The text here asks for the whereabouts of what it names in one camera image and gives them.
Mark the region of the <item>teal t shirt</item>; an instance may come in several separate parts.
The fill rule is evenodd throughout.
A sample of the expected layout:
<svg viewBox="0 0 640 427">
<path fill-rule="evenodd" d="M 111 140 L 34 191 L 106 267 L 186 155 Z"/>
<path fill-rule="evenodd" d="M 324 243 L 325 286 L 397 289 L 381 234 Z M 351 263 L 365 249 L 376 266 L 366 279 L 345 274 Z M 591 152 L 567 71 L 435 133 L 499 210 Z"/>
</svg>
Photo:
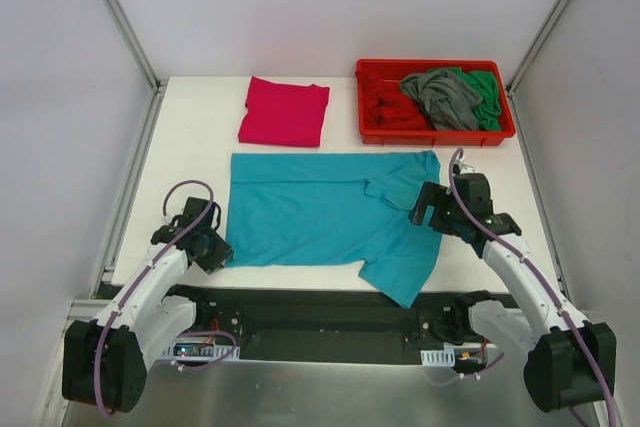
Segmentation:
<svg viewBox="0 0 640 427">
<path fill-rule="evenodd" d="M 432 151 L 249 154 L 231 158 L 229 268 L 338 266 L 409 308 L 436 267 L 441 235 L 410 222 Z"/>
</svg>

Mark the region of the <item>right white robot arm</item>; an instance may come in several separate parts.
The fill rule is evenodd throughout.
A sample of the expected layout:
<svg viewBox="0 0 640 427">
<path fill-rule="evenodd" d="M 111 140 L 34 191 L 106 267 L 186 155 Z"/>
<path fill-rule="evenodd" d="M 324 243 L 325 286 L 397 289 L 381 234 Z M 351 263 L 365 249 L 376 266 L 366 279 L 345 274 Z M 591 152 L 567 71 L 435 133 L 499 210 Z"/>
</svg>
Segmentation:
<svg viewBox="0 0 640 427">
<path fill-rule="evenodd" d="M 524 316 L 518 320 L 487 291 L 469 292 L 431 323 L 436 338 L 454 345 L 477 336 L 494 342 L 521 364 L 529 397 L 545 413 L 602 401 L 615 415 L 614 332 L 589 320 L 535 265 L 517 223 L 494 213 L 484 175 L 455 173 L 448 186 L 424 183 L 409 219 L 471 246 Z"/>
</svg>

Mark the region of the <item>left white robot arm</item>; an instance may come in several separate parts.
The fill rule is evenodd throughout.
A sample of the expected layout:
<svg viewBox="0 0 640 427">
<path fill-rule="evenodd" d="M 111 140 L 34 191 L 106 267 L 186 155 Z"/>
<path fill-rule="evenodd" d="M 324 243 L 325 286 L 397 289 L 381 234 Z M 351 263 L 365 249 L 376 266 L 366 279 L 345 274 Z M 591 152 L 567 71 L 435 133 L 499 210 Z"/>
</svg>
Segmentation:
<svg viewBox="0 0 640 427">
<path fill-rule="evenodd" d="M 147 374 L 184 331 L 204 334 L 210 310 L 170 289 L 191 266 L 222 267 L 232 249 L 218 233 L 221 208 L 187 199 L 182 212 L 159 227 L 132 277 L 92 319 L 75 320 L 64 336 L 61 393 L 105 416 L 131 411 Z"/>
</svg>

